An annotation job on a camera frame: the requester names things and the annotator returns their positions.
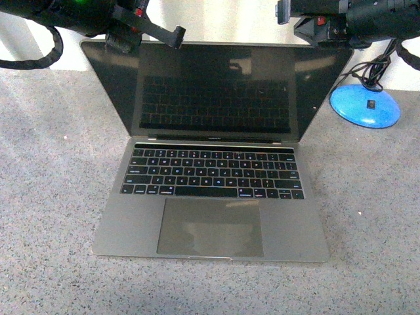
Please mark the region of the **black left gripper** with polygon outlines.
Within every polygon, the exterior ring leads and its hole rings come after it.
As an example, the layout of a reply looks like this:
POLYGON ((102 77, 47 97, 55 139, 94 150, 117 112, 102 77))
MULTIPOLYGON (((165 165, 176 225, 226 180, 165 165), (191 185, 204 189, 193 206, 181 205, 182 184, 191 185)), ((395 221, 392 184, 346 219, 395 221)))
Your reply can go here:
MULTIPOLYGON (((173 31, 169 31, 154 24, 149 18, 143 17, 143 15, 146 15, 148 0, 117 0, 116 5, 135 13, 137 16, 141 16, 140 30, 143 33, 165 43, 169 47, 180 49, 186 29, 182 26, 176 26, 173 31)), ((106 46, 117 49, 123 53, 131 53, 141 44, 142 35, 136 28, 127 26, 117 20, 112 20, 106 31, 105 40, 106 46)))

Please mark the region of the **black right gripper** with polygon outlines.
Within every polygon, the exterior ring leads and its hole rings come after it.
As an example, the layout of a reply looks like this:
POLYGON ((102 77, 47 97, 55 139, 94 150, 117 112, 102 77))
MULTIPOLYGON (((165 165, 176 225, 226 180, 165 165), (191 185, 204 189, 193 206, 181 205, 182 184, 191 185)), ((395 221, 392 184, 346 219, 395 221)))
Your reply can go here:
POLYGON ((278 1, 276 18, 279 25, 298 18, 294 35, 312 46, 347 46, 348 1, 278 1))

